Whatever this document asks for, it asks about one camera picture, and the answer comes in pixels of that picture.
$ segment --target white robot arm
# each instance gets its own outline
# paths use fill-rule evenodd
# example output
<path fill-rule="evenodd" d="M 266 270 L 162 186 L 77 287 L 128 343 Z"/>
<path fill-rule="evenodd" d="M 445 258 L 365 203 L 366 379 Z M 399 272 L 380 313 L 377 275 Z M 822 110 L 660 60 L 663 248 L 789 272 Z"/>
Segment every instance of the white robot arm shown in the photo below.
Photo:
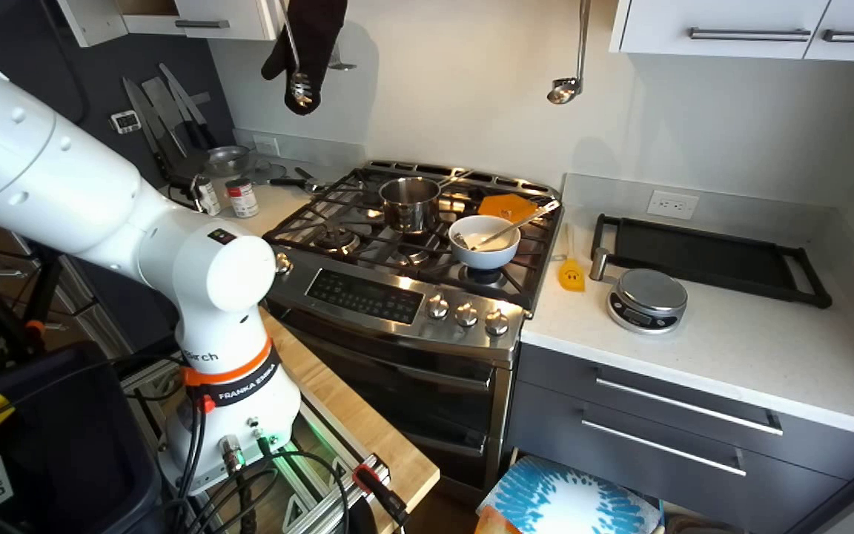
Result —
<path fill-rule="evenodd" d="M 220 447 L 229 439 L 246 450 L 258 450 L 254 433 L 288 442 L 300 392 L 258 310 L 276 275 L 271 248 L 221 218 L 172 203 L 134 163 L 2 73 L 0 227 L 137 278 L 174 303 L 174 340 L 190 361 L 183 383 L 206 402 L 206 435 L 190 490 L 220 476 Z M 172 417 L 162 453 L 172 472 L 186 459 L 190 442 L 186 417 Z"/>

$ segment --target white bowl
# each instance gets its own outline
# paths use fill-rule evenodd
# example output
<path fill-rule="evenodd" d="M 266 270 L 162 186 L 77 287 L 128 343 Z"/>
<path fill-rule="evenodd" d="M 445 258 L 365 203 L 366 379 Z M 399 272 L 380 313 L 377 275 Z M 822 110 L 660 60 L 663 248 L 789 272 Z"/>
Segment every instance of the white bowl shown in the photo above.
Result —
<path fill-rule="evenodd" d="M 446 239 L 452 242 L 455 258 L 472 270 L 497 270 L 513 260 L 518 248 L 518 227 L 504 217 L 463 217 L 446 227 Z"/>

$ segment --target baking tray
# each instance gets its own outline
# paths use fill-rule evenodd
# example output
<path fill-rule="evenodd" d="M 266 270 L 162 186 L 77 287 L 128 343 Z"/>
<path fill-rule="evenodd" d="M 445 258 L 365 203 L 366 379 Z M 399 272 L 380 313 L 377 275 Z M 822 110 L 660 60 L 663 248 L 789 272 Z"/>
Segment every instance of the baking tray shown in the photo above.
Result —
<path fill-rule="evenodd" d="M 607 252 L 607 263 L 618 266 L 648 266 L 676 278 L 819 309 L 832 306 L 810 255 L 795 246 L 599 214 L 589 258 L 599 248 Z"/>

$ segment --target wooden table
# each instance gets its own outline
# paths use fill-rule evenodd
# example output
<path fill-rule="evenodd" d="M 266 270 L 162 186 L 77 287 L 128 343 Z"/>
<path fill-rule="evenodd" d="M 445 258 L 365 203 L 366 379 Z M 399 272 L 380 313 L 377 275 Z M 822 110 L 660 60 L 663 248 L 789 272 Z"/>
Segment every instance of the wooden table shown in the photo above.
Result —
<path fill-rule="evenodd" d="M 263 313 L 263 322 L 289 379 L 332 411 L 359 445 L 389 462 L 390 490 L 405 500 L 405 509 L 414 509 L 438 481 L 438 469 L 276 318 Z M 372 506 L 372 519 L 380 531 L 390 531 L 390 519 L 383 506 Z"/>

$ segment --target gas stove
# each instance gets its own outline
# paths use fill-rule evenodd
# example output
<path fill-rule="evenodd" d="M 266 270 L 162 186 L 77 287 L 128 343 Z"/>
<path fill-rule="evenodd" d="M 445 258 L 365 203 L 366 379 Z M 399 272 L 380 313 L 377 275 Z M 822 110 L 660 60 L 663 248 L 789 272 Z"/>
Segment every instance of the gas stove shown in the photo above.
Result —
<path fill-rule="evenodd" d="M 433 232 L 403 235 L 383 218 L 380 186 L 390 178 L 438 184 Z M 282 272 L 269 303 L 390 334 L 458 343 L 489 343 L 489 333 L 513 338 L 532 313 L 559 214 L 525 223 L 507 266 L 469 270 L 452 255 L 446 226 L 476 214 L 485 196 L 547 203 L 556 190 L 458 166 L 377 160 L 353 168 L 266 235 Z"/>

